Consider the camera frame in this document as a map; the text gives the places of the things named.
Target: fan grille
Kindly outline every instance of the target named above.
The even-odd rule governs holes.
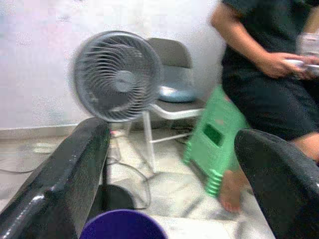
[[[132,120],[158,98],[161,62],[139,36],[104,32],[82,48],[74,81],[90,113],[109,122]]]

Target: tiled floor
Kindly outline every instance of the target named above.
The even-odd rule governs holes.
[[[154,130],[154,138],[169,134]],[[0,142],[0,169],[26,171],[37,167],[63,137]],[[172,239],[273,239],[256,200],[243,193],[240,215],[223,210],[215,198],[209,197],[193,172],[181,162],[183,144],[176,141],[156,145],[157,174],[152,174],[142,156],[146,148],[142,132],[132,132],[129,138],[116,139],[121,162],[141,171],[147,178],[152,203],[144,213],[152,216]],[[120,158],[113,139],[111,154]],[[147,184],[134,171],[122,165],[111,166],[111,182],[126,188],[133,195],[136,207],[148,202]],[[29,174],[0,172],[0,211],[16,193]]]

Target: green step stool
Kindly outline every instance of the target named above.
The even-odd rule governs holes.
[[[194,163],[205,175],[209,195],[217,197],[224,172],[239,167],[234,139],[239,130],[248,127],[245,117],[219,85],[206,104],[183,158],[186,165]]]

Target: electric fan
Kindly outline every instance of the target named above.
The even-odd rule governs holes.
[[[90,38],[74,65],[73,80],[79,101],[91,114],[108,122],[139,117],[158,98],[161,79],[161,62],[152,47],[141,37],[122,31],[103,32]],[[101,202],[94,205],[102,204],[102,211],[133,209],[133,200],[126,190],[107,185],[107,165],[103,168],[103,186],[96,196]],[[97,208],[93,214],[100,212]]]

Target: person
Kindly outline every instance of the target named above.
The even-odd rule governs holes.
[[[226,40],[222,86],[252,128],[293,142],[319,162],[319,81],[285,60],[319,64],[296,54],[313,5],[306,0],[223,0],[211,24]],[[242,170],[226,171],[219,200],[240,211],[248,181]]]

